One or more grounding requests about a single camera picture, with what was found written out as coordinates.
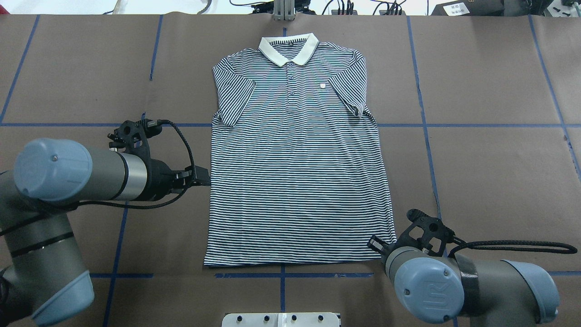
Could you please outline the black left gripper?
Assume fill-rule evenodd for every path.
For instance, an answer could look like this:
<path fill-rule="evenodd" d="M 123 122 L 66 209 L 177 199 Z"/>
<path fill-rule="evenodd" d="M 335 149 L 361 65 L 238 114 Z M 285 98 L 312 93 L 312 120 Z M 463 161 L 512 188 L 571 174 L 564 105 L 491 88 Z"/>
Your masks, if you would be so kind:
<path fill-rule="evenodd" d="M 146 159 L 147 183 L 145 201 L 158 201 L 169 194 L 178 194 L 188 188 L 211 186 L 210 173 L 206 168 L 189 165 L 183 170 L 172 170 L 163 161 Z"/>

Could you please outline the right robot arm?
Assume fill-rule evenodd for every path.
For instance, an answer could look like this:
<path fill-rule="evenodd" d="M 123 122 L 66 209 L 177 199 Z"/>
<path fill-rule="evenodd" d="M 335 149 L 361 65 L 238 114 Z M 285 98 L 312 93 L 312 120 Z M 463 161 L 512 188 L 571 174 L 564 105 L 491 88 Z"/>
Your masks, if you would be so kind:
<path fill-rule="evenodd" d="M 533 263 L 434 257 L 377 236 L 367 246 L 381 255 L 401 305 L 425 323 L 467 317 L 472 327 L 534 327 L 558 316 L 558 288 Z"/>

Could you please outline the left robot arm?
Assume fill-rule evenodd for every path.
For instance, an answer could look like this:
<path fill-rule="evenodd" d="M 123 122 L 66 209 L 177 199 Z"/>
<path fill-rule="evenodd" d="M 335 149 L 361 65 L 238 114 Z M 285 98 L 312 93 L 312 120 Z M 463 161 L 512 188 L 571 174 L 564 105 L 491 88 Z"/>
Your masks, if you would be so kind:
<path fill-rule="evenodd" d="M 130 201 L 156 202 L 209 185 L 207 169 L 193 163 L 170 169 L 136 136 L 113 137 L 108 149 L 70 139 L 27 143 L 13 169 L 1 174 L 1 236 L 12 258 L 1 270 L 1 325 L 31 318 L 52 326 L 93 303 L 68 213 L 87 205 L 130 208 Z"/>

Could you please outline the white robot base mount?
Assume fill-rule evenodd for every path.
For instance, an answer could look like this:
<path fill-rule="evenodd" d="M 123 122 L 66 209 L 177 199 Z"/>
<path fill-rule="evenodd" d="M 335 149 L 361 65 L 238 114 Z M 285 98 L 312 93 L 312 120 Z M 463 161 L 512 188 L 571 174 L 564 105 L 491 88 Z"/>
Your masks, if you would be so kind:
<path fill-rule="evenodd" d="M 340 314 L 334 312 L 230 313 L 222 327 L 340 327 Z"/>

